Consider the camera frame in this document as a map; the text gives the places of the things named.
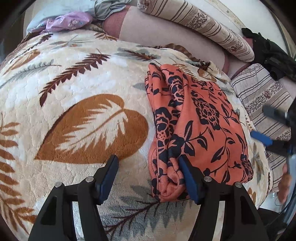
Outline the person right hand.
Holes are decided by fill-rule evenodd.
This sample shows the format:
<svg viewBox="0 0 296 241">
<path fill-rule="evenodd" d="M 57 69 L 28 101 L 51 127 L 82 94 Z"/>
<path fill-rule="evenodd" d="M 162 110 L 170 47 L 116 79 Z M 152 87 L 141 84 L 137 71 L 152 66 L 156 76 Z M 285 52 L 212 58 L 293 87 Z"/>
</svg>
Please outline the person right hand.
<svg viewBox="0 0 296 241">
<path fill-rule="evenodd" d="M 281 204 L 284 204 L 286 202 L 288 194 L 289 194 L 292 177 L 288 172 L 287 164 L 284 164 L 282 171 L 283 171 L 283 175 L 282 175 L 281 180 L 278 184 L 277 197 L 278 197 L 279 202 Z"/>
</svg>

